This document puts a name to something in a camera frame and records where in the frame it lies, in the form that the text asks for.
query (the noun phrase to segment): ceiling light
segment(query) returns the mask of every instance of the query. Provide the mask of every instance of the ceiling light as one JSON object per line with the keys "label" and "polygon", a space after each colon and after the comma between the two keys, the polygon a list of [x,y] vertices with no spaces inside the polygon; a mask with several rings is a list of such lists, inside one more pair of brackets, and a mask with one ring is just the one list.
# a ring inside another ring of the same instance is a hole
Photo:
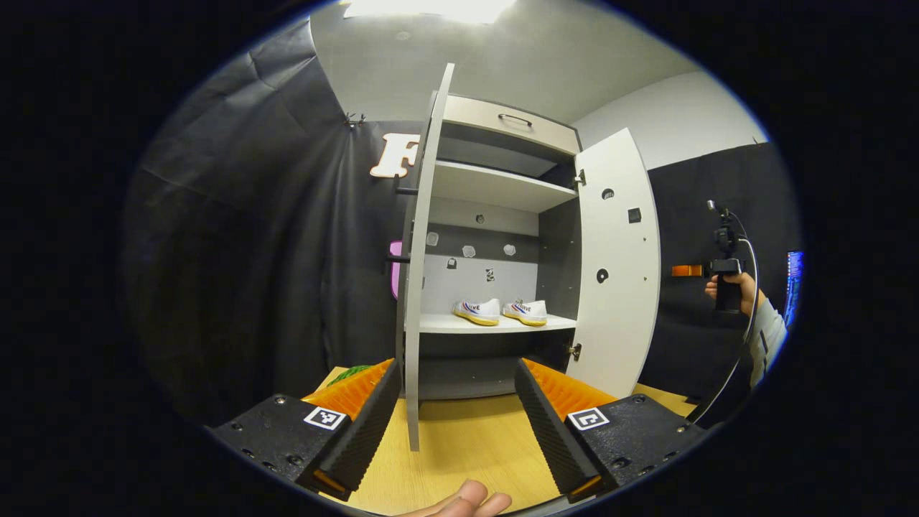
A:
{"label": "ceiling light", "polygon": [[494,23],[515,0],[351,0],[345,17],[440,15],[470,23]]}

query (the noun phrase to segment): ceiling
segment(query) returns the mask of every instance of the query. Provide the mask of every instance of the ceiling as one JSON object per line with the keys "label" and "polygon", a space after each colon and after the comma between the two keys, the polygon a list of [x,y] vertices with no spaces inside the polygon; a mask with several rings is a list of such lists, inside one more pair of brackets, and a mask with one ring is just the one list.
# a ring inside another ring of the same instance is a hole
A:
{"label": "ceiling", "polygon": [[582,2],[516,0],[492,25],[442,17],[311,15],[323,69],[346,111],[420,121],[444,67],[450,92],[573,123],[611,100],[699,70],[624,17]]}

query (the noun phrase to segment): finger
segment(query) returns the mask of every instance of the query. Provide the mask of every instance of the finger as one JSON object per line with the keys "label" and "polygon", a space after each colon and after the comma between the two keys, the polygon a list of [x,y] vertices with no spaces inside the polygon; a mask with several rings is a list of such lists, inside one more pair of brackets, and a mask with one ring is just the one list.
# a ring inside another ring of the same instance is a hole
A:
{"label": "finger", "polygon": [[467,479],[466,482],[459,487],[457,495],[472,503],[474,506],[479,506],[482,504],[482,501],[488,497],[488,488],[475,479]]}
{"label": "finger", "polygon": [[456,500],[456,498],[463,498],[469,503],[479,506],[487,495],[488,488],[486,488],[485,485],[474,479],[467,479],[462,486],[459,487],[459,490],[445,497],[438,503],[432,504],[427,508],[422,508],[421,510],[404,513],[400,517],[426,517],[427,515],[433,515],[443,510],[447,505]]}
{"label": "finger", "polygon": [[472,517],[477,506],[463,498],[456,498],[431,517]]}
{"label": "finger", "polygon": [[511,497],[509,495],[495,492],[475,511],[473,517],[494,517],[498,513],[507,510],[510,505]]}
{"label": "finger", "polygon": [[451,502],[455,501],[459,497],[460,497],[460,493],[457,491],[457,492],[454,492],[446,496],[444,499],[436,502],[435,504],[432,504],[431,506],[428,506],[426,508],[422,508],[419,510],[415,510],[415,511],[409,511],[407,513],[402,513],[399,515],[399,517],[427,517],[428,515],[434,515],[438,511],[443,510],[444,507],[446,507],[447,505],[449,505]]}

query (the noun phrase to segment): open cabinet door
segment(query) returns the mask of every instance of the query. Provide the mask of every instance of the open cabinet door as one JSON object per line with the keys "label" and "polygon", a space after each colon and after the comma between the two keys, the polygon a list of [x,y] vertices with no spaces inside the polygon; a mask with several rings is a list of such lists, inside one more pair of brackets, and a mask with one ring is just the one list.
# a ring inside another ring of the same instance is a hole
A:
{"label": "open cabinet door", "polygon": [[661,283],[661,245],[651,183],[624,129],[574,158],[582,178],[581,294],[567,374],[617,398],[644,366]]}
{"label": "open cabinet door", "polygon": [[418,177],[418,192],[414,204],[413,229],[411,242],[408,245],[411,260],[408,263],[408,275],[404,297],[404,330],[405,330],[405,417],[408,420],[409,448],[416,452],[420,449],[418,436],[418,369],[419,340],[421,319],[421,290],[425,276],[425,236],[427,220],[431,211],[431,190],[434,185],[434,164],[437,161],[437,147],[440,143],[440,129],[444,122],[444,110],[447,107],[447,96],[450,80],[453,77],[453,63],[448,63],[440,82],[440,89],[434,100],[431,121],[427,135],[424,137],[421,153],[421,172]]}

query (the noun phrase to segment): person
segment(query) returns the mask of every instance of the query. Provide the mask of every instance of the person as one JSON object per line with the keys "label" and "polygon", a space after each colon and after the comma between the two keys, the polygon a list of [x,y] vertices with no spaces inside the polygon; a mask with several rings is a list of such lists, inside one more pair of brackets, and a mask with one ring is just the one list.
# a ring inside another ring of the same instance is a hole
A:
{"label": "person", "polygon": [[[741,273],[724,275],[724,280],[741,285],[741,312],[749,316],[753,311],[754,291],[756,290],[754,278],[747,273]],[[712,299],[718,295],[718,275],[711,277],[711,281],[705,286],[705,293]],[[753,356],[753,373],[750,375],[751,388],[763,380],[763,376],[772,366],[788,336],[785,320],[763,294],[763,290],[760,290],[755,298],[756,320],[747,341],[750,346],[750,354]]]}
{"label": "person", "polygon": [[488,496],[488,488],[474,479],[467,479],[459,490],[437,504],[403,513],[399,517],[494,517],[507,510],[511,497],[501,492]]}

